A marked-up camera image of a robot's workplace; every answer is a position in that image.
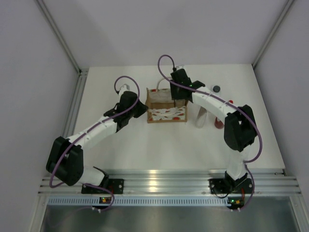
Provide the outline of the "burlap watermelon canvas bag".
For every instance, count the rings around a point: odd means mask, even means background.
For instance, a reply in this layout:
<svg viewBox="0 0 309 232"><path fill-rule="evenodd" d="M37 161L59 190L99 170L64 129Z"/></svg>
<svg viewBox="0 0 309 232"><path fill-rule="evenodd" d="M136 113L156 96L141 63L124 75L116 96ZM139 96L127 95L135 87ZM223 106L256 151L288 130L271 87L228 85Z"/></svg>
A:
<svg viewBox="0 0 309 232"><path fill-rule="evenodd" d="M159 88L163 80L165 79L161 78L157 82L156 88L146 89L145 105L149 107L147 110L147 123L187 122L188 101L186 101L186 106L175 108L170 88Z"/></svg>

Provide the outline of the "red bottle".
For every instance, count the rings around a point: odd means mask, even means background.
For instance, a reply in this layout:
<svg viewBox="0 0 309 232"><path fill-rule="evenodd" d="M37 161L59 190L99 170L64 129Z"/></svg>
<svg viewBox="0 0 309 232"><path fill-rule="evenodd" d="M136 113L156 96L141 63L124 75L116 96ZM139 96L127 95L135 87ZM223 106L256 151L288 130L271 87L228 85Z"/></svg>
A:
<svg viewBox="0 0 309 232"><path fill-rule="evenodd" d="M215 118L214 125L215 125L215 127L218 128L218 129L223 129L223 128L224 128L223 122L220 121L220 120L218 119L218 117Z"/></svg>

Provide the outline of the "beige bottle grey cap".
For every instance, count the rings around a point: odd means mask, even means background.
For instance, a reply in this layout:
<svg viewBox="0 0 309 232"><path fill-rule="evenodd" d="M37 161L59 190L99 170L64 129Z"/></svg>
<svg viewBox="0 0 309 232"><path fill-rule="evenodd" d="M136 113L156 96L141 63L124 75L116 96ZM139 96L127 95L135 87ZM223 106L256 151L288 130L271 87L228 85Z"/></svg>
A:
<svg viewBox="0 0 309 232"><path fill-rule="evenodd" d="M174 100L174 107L181 108L186 106L186 100Z"/></svg>

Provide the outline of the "white bottle grey cap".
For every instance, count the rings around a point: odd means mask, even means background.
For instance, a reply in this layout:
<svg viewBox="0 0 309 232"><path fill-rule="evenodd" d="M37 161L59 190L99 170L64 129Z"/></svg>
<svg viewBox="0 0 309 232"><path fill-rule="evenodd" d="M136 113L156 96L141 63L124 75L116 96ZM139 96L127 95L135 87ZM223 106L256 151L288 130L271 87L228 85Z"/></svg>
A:
<svg viewBox="0 0 309 232"><path fill-rule="evenodd" d="M218 94L218 93L221 92L221 87L218 86L218 85L213 85L213 86L211 87L211 90L212 90L213 93Z"/></svg>

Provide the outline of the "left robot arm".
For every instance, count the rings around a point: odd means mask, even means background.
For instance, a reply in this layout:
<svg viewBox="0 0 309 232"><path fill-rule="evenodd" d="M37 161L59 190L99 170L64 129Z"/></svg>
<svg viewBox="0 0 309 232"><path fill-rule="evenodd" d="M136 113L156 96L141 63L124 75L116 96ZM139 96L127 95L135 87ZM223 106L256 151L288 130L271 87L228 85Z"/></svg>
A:
<svg viewBox="0 0 309 232"><path fill-rule="evenodd" d="M92 126L68 138L59 136L54 140L46 170L62 184L88 184L98 193L108 190L109 175L100 168L86 167L85 152L128 125L131 118L138 118L148 110L132 91L124 91L119 96L120 101L115 107Z"/></svg>

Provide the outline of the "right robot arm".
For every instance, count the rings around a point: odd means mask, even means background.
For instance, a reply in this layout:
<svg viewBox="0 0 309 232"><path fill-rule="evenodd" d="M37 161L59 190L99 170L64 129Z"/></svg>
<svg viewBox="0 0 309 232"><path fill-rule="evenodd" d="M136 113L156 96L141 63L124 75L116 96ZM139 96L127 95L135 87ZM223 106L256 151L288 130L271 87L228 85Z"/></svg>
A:
<svg viewBox="0 0 309 232"><path fill-rule="evenodd" d="M255 138L262 140L250 106L237 107L225 101L200 81L192 82L185 69L173 68L170 74L171 96L173 100L188 100L218 118L224 125L224 141L229 148L230 158L225 177L221 180L227 191L236 192L248 178L245 168L248 160L248 147Z"/></svg>

